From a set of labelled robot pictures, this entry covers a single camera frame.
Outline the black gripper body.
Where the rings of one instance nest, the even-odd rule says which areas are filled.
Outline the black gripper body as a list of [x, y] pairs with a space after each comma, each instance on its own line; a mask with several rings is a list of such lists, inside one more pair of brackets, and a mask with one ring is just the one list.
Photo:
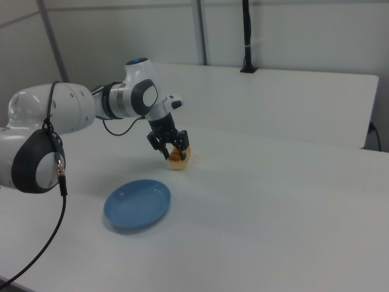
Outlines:
[[147, 135], [149, 141], [175, 141], [178, 130], [175, 127], [173, 116], [168, 113], [165, 117], [148, 121], [151, 132]]

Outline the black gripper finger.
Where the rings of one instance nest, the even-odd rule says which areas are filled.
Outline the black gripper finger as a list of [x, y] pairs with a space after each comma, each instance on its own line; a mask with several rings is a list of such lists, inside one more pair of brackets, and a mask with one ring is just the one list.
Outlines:
[[189, 147], [189, 138], [186, 130], [178, 131], [173, 141], [173, 154], [180, 157], [184, 161], [187, 157], [187, 149]]
[[147, 135], [147, 139], [150, 142], [151, 146], [155, 149], [155, 151], [159, 151], [163, 154], [165, 160], [170, 157], [170, 153], [166, 148], [166, 143], [158, 140], [157, 136], [153, 132], [150, 132]]

